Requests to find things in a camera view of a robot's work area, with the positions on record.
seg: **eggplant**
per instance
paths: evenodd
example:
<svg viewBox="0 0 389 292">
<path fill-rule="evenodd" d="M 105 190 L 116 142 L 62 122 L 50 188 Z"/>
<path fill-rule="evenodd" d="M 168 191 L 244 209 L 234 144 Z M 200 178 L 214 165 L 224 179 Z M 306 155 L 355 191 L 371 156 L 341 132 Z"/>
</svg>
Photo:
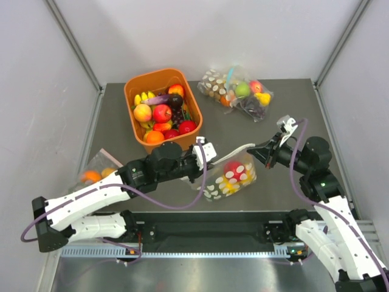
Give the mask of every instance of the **eggplant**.
<svg viewBox="0 0 389 292">
<path fill-rule="evenodd" d="M 141 101 L 141 103 L 144 103 L 146 105 L 160 105 L 163 103 L 167 103 L 169 100 L 169 96 L 172 94 L 164 94 L 162 96 L 155 96 L 152 99 L 146 99 Z"/>
</svg>

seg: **gray wall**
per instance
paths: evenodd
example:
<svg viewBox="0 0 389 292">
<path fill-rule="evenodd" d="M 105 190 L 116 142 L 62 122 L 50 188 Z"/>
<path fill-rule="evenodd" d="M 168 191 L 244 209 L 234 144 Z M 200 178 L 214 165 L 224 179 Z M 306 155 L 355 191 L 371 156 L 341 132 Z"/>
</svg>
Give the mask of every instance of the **gray wall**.
<svg viewBox="0 0 389 292">
<path fill-rule="evenodd" d="M 35 291 L 45 256 L 19 236 L 74 178 L 97 93 L 43 1 L 1 1 L 0 39 L 0 290 Z"/>
<path fill-rule="evenodd" d="M 389 1 L 374 0 L 322 86 L 360 213 L 389 257 Z"/>
<path fill-rule="evenodd" d="M 312 78 L 356 0 L 57 0 L 100 82 L 164 67 L 198 80 L 239 63 L 256 78 Z"/>
</svg>

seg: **bag of fruit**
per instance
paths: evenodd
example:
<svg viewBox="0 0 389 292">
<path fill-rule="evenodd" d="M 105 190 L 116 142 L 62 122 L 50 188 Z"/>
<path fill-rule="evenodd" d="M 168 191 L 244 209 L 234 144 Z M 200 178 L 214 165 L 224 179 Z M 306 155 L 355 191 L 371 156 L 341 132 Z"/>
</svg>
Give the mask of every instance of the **bag of fruit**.
<svg viewBox="0 0 389 292">
<path fill-rule="evenodd" d="M 273 99 L 273 92 L 258 80 L 250 78 L 241 66 L 231 67 L 224 72 L 208 70 L 198 83 L 198 89 L 224 106 L 244 111 L 256 122 L 264 119 Z"/>
<path fill-rule="evenodd" d="M 247 148 L 255 144 L 242 145 L 225 157 L 213 163 L 213 167 L 207 172 L 203 195 L 208 201 L 216 201 L 239 192 L 244 187 L 256 181 L 253 156 L 246 152 Z M 200 190 L 202 176 L 191 183 L 183 178 L 194 190 Z"/>
</svg>

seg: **plastic fruit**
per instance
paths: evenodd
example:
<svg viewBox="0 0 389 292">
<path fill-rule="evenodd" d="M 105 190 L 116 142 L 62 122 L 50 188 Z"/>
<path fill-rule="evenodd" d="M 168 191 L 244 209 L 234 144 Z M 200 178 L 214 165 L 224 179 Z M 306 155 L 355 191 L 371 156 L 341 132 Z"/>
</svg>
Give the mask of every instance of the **plastic fruit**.
<svg viewBox="0 0 389 292">
<path fill-rule="evenodd" d="M 95 172 L 94 170 L 85 171 L 81 177 L 81 181 L 83 183 L 91 182 L 94 184 L 94 183 L 97 183 L 101 179 L 102 179 L 101 174 L 99 174 L 99 172 Z"/>
<path fill-rule="evenodd" d="M 254 93 L 261 93 L 263 91 L 262 84 L 258 80 L 250 81 L 249 86 Z"/>
<path fill-rule="evenodd" d="M 139 122 L 140 126 L 146 130 L 151 130 L 154 126 L 154 122 L 149 120 L 148 122 Z"/>
<path fill-rule="evenodd" d="M 244 173 L 244 170 L 243 163 L 239 161 L 230 161 L 223 168 L 224 175 L 231 184 L 235 184 L 246 178 L 247 175 Z"/>
<path fill-rule="evenodd" d="M 153 99 L 156 95 L 154 93 L 152 93 L 151 91 L 147 92 L 147 97 L 149 99 Z"/>
<path fill-rule="evenodd" d="M 166 123 L 171 119 L 171 109 L 167 105 L 157 105 L 153 118 L 157 123 Z"/>
<path fill-rule="evenodd" d="M 115 171 L 116 171 L 116 169 L 113 169 L 112 167 L 107 167 L 106 169 L 103 169 L 102 177 L 106 178 L 107 176 L 109 176 L 111 173 L 113 173 Z"/>
<path fill-rule="evenodd" d="M 230 101 L 227 100 L 227 99 L 225 98 L 225 96 L 222 96 L 222 97 L 220 98 L 220 102 L 221 102 L 221 104 L 224 105 L 224 106 L 230 106 Z"/>
<path fill-rule="evenodd" d="M 150 130 L 146 130 L 146 133 L 143 135 L 143 141 L 146 142 L 147 141 L 147 136 L 148 136 L 148 133 L 150 133 L 152 131 L 152 129 Z"/>
<path fill-rule="evenodd" d="M 185 120 L 179 125 L 178 132 L 181 135 L 183 135 L 183 134 L 190 133 L 190 132 L 194 131 L 196 128 L 197 128 L 197 125 L 194 121 Z"/>
<path fill-rule="evenodd" d="M 235 89 L 237 97 L 247 97 L 250 95 L 250 86 L 246 82 L 241 82 Z"/>
<path fill-rule="evenodd" d="M 158 131 L 150 131 L 146 137 L 146 142 L 151 144 L 159 143 L 163 140 L 165 140 L 164 134 Z"/>
<path fill-rule="evenodd" d="M 174 85 L 170 86 L 168 93 L 169 94 L 176 93 L 176 94 L 179 94 L 182 98 L 185 97 L 185 89 L 184 89 L 184 87 L 182 87 L 181 84 L 174 84 Z"/>
<path fill-rule="evenodd" d="M 180 136 L 180 133 L 178 133 L 177 130 L 168 130 L 165 132 L 165 139 L 171 139 L 177 136 Z"/>
<path fill-rule="evenodd" d="M 171 108 L 181 108 L 184 100 L 179 94 L 170 94 L 168 99 L 168 105 Z"/>
<path fill-rule="evenodd" d="M 140 102 L 142 101 L 142 98 L 140 97 L 139 94 L 137 94 L 134 98 L 134 105 L 138 105 L 140 104 Z"/>
<path fill-rule="evenodd" d="M 272 96 L 269 93 L 256 93 L 255 97 L 263 106 L 269 105 L 270 101 L 272 100 Z"/>
<path fill-rule="evenodd" d="M 134 117 L 138 122 L 148 122 L 152 118 L 151 108 L 148 105 L 137 105 L 134 109 Z"/>
<path fill-rule="evenodd" d="M 140 94 L 140 97 L 142 98 L 142 100 L 148 100 L 148 96 L 147 96 L 147 94 L 145 92 L 142 92 Z"/>
<path fill-rule="evenodd" d="M 164 134 L 164 132 L 171 129 L 171 125 L 169 123 L 155 123 L 153 126 L 153 131 L 158 131 Z"/>
</svg>

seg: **apple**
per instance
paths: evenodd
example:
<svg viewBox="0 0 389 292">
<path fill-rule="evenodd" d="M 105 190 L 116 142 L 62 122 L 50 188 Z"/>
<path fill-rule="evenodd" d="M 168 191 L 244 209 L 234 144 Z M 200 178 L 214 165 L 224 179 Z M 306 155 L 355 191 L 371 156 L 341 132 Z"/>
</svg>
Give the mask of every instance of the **apple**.
<svg viewBox="0 0 389 292">
<path fill-rule="evenodd" d="M 165 132 L 165 139 L 171 139 L 177 136 L 180 136 L 177 130 L 168 130 Z"/>
<path fill-rule="evenodd" d="M 157 105 L 153 112 L 157 123 L 167 123 L 171 119 L 171 109 L 167 105 Z"/>
<path fill-rule="evenodd" d="M 184 87 L 182 87 L 181 84 L 174 84 L 174 85 L 169 87 L 168 93 L 169 94 L 176 93 L 176 94 L 179 94 L 182 98 L 184 98 L 185 89 L 184 89 Z"/>
<path fill-rule="evenodd" d="M 194 121 L 185 120 L 179 125 L 178 132 L 180 132 L 180 134 L 183 135 L 183 134 L 194 131 L 196 128 L 197 128 L 197 125 Z"/>
</svg>

